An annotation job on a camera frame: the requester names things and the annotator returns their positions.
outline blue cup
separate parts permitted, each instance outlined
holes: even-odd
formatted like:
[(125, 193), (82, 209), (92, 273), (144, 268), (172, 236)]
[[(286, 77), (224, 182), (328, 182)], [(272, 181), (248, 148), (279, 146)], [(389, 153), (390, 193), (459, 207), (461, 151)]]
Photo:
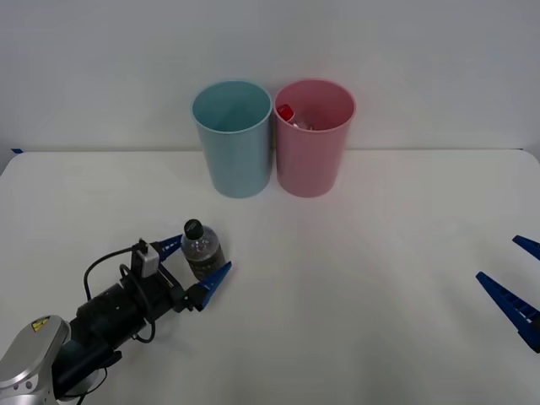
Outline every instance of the blue cup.
[(227, 197), (262, 191), (272, 172), (272, 97), (244, 81), (214, 84), (193, 101), (202, 149), (213, 186)]

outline white table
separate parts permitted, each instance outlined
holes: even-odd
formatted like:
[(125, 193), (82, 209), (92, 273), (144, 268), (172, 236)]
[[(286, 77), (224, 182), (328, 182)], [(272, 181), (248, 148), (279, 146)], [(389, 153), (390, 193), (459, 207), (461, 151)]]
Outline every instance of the white table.
[[(0, 352), (38, 316), (74, 317), (84, 269), (138, 237), (218, 232), (234, 262), (199, 313), (130, 341), (98, 404), (522, 404), (540, 357), (474, 278), (540, 306), (540, 170), (521, 151), (347, 152), (302, 199), (213, 188), (198, 152), (25, 153), (0, 176)], [(91, 276), (118, 279), (118, 258)], [(179, 255), (169, 269), (192, 275)]]

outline yellow warning sticker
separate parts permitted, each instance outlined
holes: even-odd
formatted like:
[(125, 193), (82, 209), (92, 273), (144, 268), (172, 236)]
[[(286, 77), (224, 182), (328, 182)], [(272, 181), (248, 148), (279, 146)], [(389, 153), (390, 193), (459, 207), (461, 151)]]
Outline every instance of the yellow warning sticker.
[(37, 321), (33, 321), (32, 329), (34, 329), (34, 332), (38, 332), (43, 327), (43, 325), (47, 323), (49, 318), (50, 316), (46, 316), (45, 318), (41, 318), (41, 319), (38, 319)]

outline white wall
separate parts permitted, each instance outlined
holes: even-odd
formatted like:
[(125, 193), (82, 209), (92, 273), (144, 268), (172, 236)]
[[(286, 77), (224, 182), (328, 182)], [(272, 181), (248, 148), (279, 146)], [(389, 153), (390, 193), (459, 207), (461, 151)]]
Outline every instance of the white wall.
[(356, 148), (540, 141), (538, 0), (2, 0), (0, 142), (198, 147), (222, 78), (348, 86)]

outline cable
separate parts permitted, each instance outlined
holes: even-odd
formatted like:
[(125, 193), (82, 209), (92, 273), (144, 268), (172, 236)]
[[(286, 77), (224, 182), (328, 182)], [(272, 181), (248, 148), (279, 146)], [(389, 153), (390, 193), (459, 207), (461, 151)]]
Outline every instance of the cable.
[(84, 284), (84, 292), (86, 293), (86, 300), (90, 301), (92, 300), (92, 294), (90, 293), (90, 287), (88, 286), (88, 276), (92, 270), (94, 270), (94, 267), (96, 267), (101, 262), (104, 262), (107, 259), (110, 259), (111, 257), (121, 255), (123, 253), (128, 253), (129, 251), (133, 251), (133, 247), (128, 247), (126, 249), (122, 249), (121, 251), (113, 251), (112, 253), (109, 253), (108, 255), (103, 256), (101, 259), (96, 260), (93, 262), (90, 267), (84, 272), (83, 277), (83, 284)]
[(155, 337), (155, 320), (152, 315), (152, 306), (150, 305), (150, 301), (146, 294), (143, 291), (143, 288), (138, 283), (137, 278), (133, 275), (132, 271), (129, 269), (128, 266), (125, 264), (120, 265), (120, 274), (125, 277), (126, 274), (129, 276), (129, 278), (133, 281), (133, 285), (135, 285), (135, 288), (137, 289), (139, 295), (141, 296), (141, 299), (143, 300), (144, 306), (146, 307), (146, 318), (148, 320), (148, 323), (150, 324), (150, 337), (148, 339), (145, 339), (143, 337), (140, 337), (135, 335), (134, 339), (139, 341), (140, 343), (150, 343), (154, 340)]
[(86, 391), (84, 394), (81, 394), (81, 395), (64, 395), (62, 398), (79, 398), (79, 400), (77, 402), (77, 405), (80, 405), (81, 403), (83, 403), (84, 397), (91, 394), (92, 392), (97, 390), (99, 387), (101, 387), (103, 385), (103, 383), (105, 382), (105, 380), (107, 379), (107, 377), (109, 376), (109, 372), (107, 371), (107, 369), (102, 369), (102, 370), (105, 372), (105, 375), (103, 376), (103, 379), (100, 381), (100, 384), (98, 384), (97, 386), (92, 388), (90, 391)]

